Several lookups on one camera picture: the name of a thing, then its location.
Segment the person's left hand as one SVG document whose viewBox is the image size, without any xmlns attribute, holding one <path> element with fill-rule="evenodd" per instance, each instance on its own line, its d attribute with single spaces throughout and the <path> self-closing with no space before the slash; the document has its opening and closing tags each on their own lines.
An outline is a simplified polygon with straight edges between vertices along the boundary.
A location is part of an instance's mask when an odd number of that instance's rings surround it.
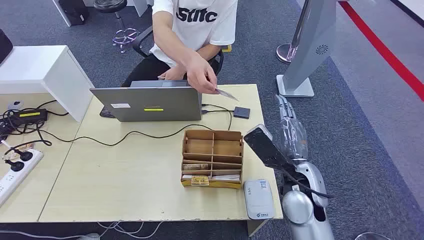
<svg viewBox="0 0 424 240">
<path fill-rule="evenodd" d="M 159 75 L 157 78 L 159 80 L 179 81 L 184 79 L 186 73 L 187 70 L 184 66 L 176 65 Z"/>
</svg>

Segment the person's right hand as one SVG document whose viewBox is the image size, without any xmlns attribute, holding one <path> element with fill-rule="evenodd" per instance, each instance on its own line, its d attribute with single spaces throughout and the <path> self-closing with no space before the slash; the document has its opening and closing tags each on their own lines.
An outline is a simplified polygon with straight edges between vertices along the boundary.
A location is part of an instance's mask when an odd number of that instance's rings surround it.
<svg viewBox="0 0 424 240">
<path fill-rule="evenodd" d="M 195 52 L 186 63 L 187 81 L 191 87 L 202 94 L 218 94 L 217 77 L 210 64 Z"/>
</svg>

